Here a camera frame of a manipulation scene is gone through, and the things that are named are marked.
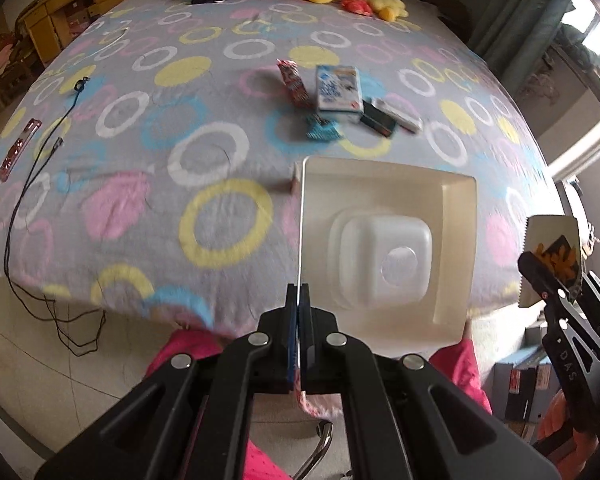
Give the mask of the orange black snack wrapper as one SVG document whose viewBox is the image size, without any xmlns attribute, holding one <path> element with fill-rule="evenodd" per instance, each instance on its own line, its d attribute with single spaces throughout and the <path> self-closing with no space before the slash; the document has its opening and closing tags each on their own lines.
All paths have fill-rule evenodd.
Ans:
<svg viewBox="0 0 600 480">
<path fill-rule="evenodd" d="M 565 287 L 569 299 L 579 295 L 583 262 L 577 219 L 563 214 L 535 214 L 527 219 L 524 252 L 535 255 Z"/>
</svg>

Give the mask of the red candy wrapper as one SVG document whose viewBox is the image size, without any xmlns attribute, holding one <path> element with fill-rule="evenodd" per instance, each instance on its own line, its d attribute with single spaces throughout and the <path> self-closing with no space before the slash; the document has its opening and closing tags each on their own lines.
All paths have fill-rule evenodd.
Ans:
<svg viewBox="0 0 600 480">
<path fill-rule="evenodd" d="M 279 58 L 277 60 L 277 67 L 280 71 L 280 76 L 282 76 L 283 83 L 287 89 L 291 102 L 294 103 L 294 106 L 311 108 L 313 106 L 313 102 L 309 96 L 308 90 L 306 90 L 306 86 L 301 79 L 298 64 L 291 60 L 282 60 Z"/>
</svg>

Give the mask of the blue snack packet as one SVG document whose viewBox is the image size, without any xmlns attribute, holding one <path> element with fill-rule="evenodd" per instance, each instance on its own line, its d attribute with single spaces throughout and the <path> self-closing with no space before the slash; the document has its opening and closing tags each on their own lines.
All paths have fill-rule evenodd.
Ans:
<svg viewBox="0 0 600 480">
<path fill-rule="evenodd" d="M 334 142 L 342 138 L 338 122 L 310 115 L 306 118 L 306 123 L 308 124 L 306 135 L 312 141 Z"/>
</svg>

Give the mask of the yellow duck plush toy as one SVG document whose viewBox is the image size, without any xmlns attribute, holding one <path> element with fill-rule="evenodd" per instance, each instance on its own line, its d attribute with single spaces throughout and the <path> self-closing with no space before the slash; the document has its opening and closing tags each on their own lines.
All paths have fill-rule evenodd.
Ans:
<svg viewBox="0 0 600 480">
<path fill-rule="evenodd" d="M 408 12 L 402 0 L 366 0 L 370 8 L 381 20 L 389 23 L 398 18 L 407 18 Z"/>
</svg>

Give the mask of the wooden desk with drawers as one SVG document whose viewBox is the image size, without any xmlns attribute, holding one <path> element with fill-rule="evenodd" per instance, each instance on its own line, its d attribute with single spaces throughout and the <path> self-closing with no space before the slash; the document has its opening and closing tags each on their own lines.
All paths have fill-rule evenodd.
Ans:
<svg viewBox="0 0 600 480">
<path fill-rule="evenodd" d="M 123 0 L 34 0 L 16 19 L 24 36 L 31 39 L 44 66 L 88 27 Z"/>
</svg>

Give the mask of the stacked cardboard boxes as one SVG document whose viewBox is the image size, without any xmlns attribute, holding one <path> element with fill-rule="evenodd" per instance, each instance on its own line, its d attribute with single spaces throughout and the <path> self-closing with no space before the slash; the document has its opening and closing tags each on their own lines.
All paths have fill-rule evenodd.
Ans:
<svg viewBox="0 0 600 480">
<path fill-rule="evenodd" d="M 547 322 L 538 321 L 524 332 L 524 344 L 492 368 L 489 396 L 493 415 L 528 443 L 538 440 L 538 427 L 559 382 L 542 346 Z"/>
</svg>

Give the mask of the silver foil packet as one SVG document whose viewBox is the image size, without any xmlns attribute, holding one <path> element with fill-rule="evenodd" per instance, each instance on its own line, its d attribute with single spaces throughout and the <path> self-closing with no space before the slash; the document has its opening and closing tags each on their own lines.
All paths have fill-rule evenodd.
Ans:
<svg viewBox="0 0 600 480">
<path fill-rule="evenodd" d="M 422 118 L 419 118 L 410 112 L 406 112 L 405 110 L 401 110 L 383 99 L 373 98 L 372 104 L 374 107 L 378 108 L 378 110 L 381 110 L 395 120 L 403 129 L 414 134 L 422 132 Z"/>
</svg>

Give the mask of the white plastic tray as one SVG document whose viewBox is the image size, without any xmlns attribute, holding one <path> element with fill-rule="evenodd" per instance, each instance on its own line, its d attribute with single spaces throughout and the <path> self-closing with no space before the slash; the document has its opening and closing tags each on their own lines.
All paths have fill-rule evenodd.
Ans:
<svg viewBox="0 0 600 480">
<path fill-rule="evenodd" d="M 314 307 L 382 356 L 462 336 L 477 247 L 477 181 L 371 160 L 304 160 L 299 280 Z"/>
</svg>

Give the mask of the small red plush toy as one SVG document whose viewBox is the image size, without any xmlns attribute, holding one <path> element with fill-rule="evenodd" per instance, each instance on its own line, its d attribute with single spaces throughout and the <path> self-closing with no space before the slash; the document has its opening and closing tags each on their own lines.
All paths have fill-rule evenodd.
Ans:
<svg viewBox="0 0 600 480">
<path fill-rule="evenodd" d="M 346 12 L 361 15 L 361 16 L 372 16 L 374 14 L 373 9 L 367 0 L 338 0 L 340 8 Z"/>
</svg>

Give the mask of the chrome chair leg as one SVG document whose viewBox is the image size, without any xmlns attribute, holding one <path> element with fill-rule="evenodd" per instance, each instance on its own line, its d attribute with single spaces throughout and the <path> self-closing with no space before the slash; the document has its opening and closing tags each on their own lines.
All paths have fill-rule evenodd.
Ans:
<svg viewBox="0 0 600 480">
<path fill-rule="evenodd" d="M 334 424 L 329 420 L 321 419 L 316 426 L 316 434 L 318 437 L 317 445 L 314 446 L 313 451 L 300 468 L 291 476 L 292 480 L 304 480 L 308 478 L 309 474 L 321 463 L 332 445 Z"/>
</svg>

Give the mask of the white blue milk carton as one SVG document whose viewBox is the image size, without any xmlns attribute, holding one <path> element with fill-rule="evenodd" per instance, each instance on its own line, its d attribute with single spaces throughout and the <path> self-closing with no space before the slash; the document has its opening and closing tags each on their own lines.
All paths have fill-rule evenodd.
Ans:
<svg viewBox="0 0 600 480">
<path fill-rule="evenodd" d="M 357 122 L 364 110 L 358 70 L 345 65 L 317 65 L 315 102 L 321 118 Z"/>
</svg>

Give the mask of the dark green box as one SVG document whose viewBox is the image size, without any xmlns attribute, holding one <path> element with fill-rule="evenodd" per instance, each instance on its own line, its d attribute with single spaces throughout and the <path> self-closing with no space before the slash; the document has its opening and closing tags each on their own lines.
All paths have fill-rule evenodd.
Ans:
<svg viewBox="0 0 600 480">
<path fill-rule="evenodd" d="M 385 138 L 391 138 L 398 125 L 394 118 L 380 110 L 370 101 L 363 102 L 363 113 L 360 117 L 360 122 Z"/>
</svg>

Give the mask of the green curtain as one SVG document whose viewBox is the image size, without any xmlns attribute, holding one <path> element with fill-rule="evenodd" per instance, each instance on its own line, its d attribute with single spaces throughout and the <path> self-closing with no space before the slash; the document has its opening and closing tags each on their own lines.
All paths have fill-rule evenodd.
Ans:
<svg viewBox="0 0 600 480">
<path fill-rule="evenodd" d="M 468 48 L 509 94 L 527 81 L 555 38 L 571 0 L 458 0 L 472 21 Z"/>
</svg>

